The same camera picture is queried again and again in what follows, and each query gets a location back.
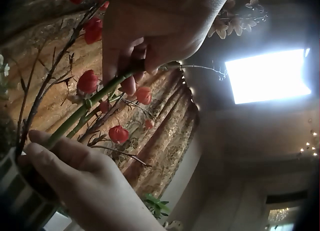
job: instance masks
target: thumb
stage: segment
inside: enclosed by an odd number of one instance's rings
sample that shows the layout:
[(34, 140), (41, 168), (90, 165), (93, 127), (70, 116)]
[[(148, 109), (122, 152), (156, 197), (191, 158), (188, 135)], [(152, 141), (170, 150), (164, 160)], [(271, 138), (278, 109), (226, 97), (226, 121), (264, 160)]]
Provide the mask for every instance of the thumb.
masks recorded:
[(78, 170), (70, 167), (54, 153), (37, 143), (30, 143), (25, 153), (37, 172), (59, 196), (63, 196), (67, 189), (70, 190), (70, 184), (79, 174)]

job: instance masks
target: striped vase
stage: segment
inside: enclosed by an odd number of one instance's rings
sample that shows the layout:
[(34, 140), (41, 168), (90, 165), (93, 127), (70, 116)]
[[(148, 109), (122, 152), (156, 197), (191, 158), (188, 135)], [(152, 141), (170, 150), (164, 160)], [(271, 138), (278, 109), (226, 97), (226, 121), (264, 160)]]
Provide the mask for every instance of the striped vase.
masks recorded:
[(24, 218), (26, 228), (41, 229), (57, 207), (35, 191), (20, 174), (15, 162), (15, 148), (1, 158), (0, 195), (9, 199), (9, 210), (13, 215)]

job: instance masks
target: chandelier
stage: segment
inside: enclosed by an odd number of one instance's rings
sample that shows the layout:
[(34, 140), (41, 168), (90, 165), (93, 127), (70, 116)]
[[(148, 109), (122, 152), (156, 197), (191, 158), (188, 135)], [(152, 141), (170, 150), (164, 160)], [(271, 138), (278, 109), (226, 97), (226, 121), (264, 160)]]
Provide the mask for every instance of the chandelier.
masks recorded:
[(272, 209), (269, 212), (268, 220), (271, 222), (279, 222), (288, 215), (288, 212), (289, 212), (289, 208)]

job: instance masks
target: patterned curtain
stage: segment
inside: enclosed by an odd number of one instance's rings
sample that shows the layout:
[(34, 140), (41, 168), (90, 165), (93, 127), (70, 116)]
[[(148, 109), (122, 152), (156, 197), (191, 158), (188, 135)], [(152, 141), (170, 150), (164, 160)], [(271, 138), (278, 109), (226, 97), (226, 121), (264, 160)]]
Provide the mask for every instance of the patterned curtain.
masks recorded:
[[(24, 118), (29, 114), (34, 98), (47, 74), (47, 68), (52, 65), (53, 52), (57, 53), (64, 47), (75, 24), (83, 17), (83, 11), (72, 15), (61, 15), (51, 22), (41, 23), (26, 28), (15, 34), (8, 41), (0, 44), (0, 53), (8, 58), (10, 71), (9, 82), (17, 88), (9, 90), (9, 100), (0, 100), (4, 111), (16, 123), (23, 101), (23, 90), (20, 75), (27, 82), (36, 59), (38, 47), (45, 42), (39, 60), (35, 64), (34, 75), (30, 84), (28, 98), (25, 104)], [(77, 80), (85, 70), (92, 69), (96, 74), (102, 74), (102, 44), (96, 42), (87, 45), (80, 36), (75, 44), (68, 49), (74, 53), (72, 75), (68, 83), (53, 86), (43, 98), (34, 117), (33, 129), (54, 132), (77, 108), (76, 104), (65, 101), (68, 94), (76, 91)], [(56, 69), (56, 76), (65, 73), (70, 68), (68, 55), (65, 55)], [(100, 145), (117, 149), (137, 157), (150, 166), (126, 155), (101, 149), (117, 163), (127, 180), (139, 195), (153, 193), (158, 197), (170, 183), (183, 155), (193, 137), (198, 124), (198, 110), (191, 102), (191, 92), (182, 80), (181, 70), (161, 72), (155, 76), (145, 75), (140, 86), (148, 86), (152, 90), (153, 100), (150, 105), (138, 108), (128, 107), (123, 101), (118, 110), (100, 127), (102, 134), (108, 134), (111, 127), (118, 122), (129, 131), (129, 140), (122, 145), (111, 142)], [(153, 128), (146, 129), (147, 118), (154, 122)], [(76, 136), (82, 136), (87, 130), (84, 126)]]

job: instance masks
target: ceiling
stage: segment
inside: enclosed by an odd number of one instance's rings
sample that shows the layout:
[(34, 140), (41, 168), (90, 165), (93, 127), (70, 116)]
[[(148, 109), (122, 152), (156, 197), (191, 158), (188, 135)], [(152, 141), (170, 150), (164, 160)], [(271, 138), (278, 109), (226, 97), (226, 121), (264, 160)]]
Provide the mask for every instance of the ceiling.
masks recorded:
[[(292, 0), (259, 1), (268, 11), (266, 22), (258, 23), (251, 33), (244, 30), (242, 36), (232, 33), (225, 40), (217, 34), (206, 38), (184, 64), (224, 68), (225, 61), (305, 48), (309, 11)], [(201, 164), (212, 173), (232, 169), (263, 174), (271, 167), (275, 173), (310, 167), (309, 159), (297, 161), (297, 153), (310, 139), (309, 119), (313, 119), (312, 128), (319, 130), (318, 96), (235, 105), (228, 77), (219, 81), (214, 72), (200, 68), (186, 68), (185, 77), (200, 108), (197, 137), (203, 150)]]

